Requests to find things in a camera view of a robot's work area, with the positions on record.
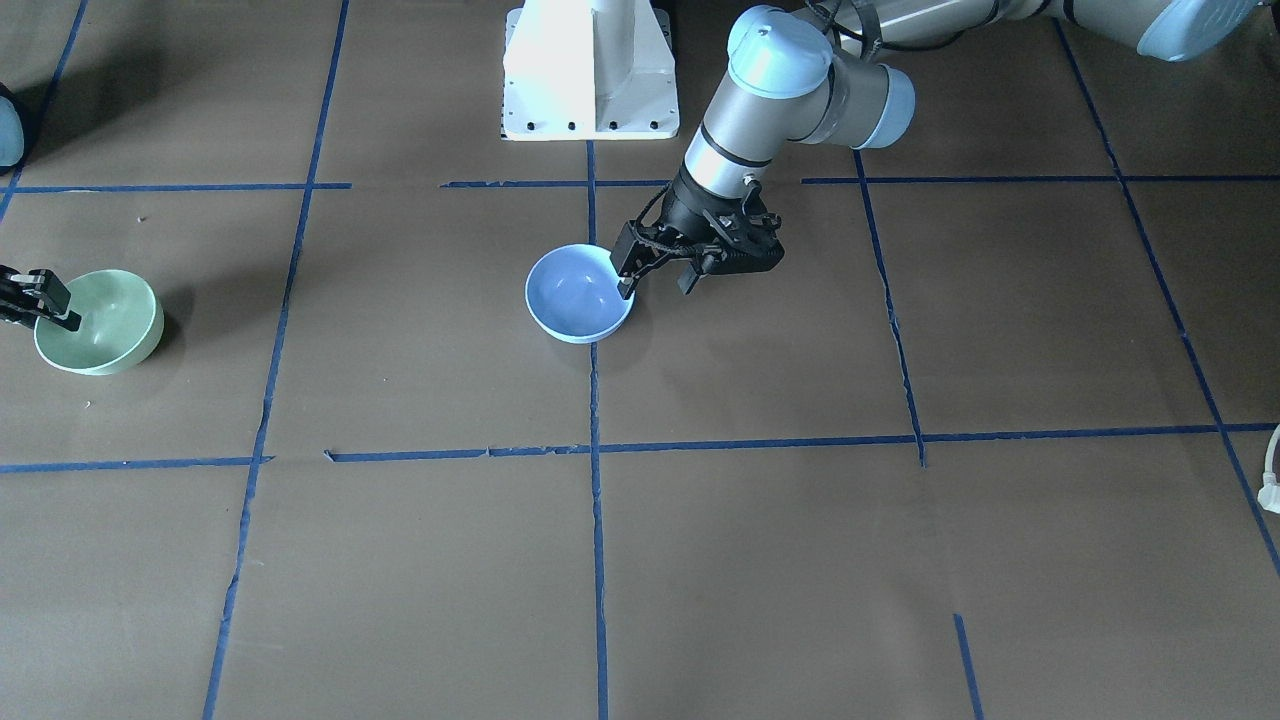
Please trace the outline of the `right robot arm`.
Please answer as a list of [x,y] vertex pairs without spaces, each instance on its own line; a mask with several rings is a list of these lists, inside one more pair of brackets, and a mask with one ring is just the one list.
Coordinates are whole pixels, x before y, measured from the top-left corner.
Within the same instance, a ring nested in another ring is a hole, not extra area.
[[[14,170],[26,159],[31,123],[17,96],[1,87],[1,167]],[[70,310],[70,291],[49,269],[19,272],[1,266],[1,319],[5,323],[33,329],[46,320],[68,332],[81,328],[82,316]]]

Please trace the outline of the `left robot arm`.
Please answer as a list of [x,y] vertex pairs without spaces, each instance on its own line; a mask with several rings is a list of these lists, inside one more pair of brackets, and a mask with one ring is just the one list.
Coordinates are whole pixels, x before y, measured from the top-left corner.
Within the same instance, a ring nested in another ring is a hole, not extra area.
[[1143,56],[1187,61],[1222,42],[1251,1],[809,1],[754,6],[733,23],[727,67],[653,223],[626,222],[611,259],[621,299],[667,263],[678,287],[769,272],[785,255],[762,179],[787,143],[883,149],[910,126],[916,92],[886,53],[928,53],[1002,20],[1048,17]]

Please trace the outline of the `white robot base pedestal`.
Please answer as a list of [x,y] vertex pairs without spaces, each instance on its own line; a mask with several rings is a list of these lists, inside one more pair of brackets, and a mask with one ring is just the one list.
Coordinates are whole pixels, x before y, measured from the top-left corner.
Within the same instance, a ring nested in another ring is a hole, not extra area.
[[502,138],[662,141],[681,126],[669,13],[650,1],[526,1],[506,15]]

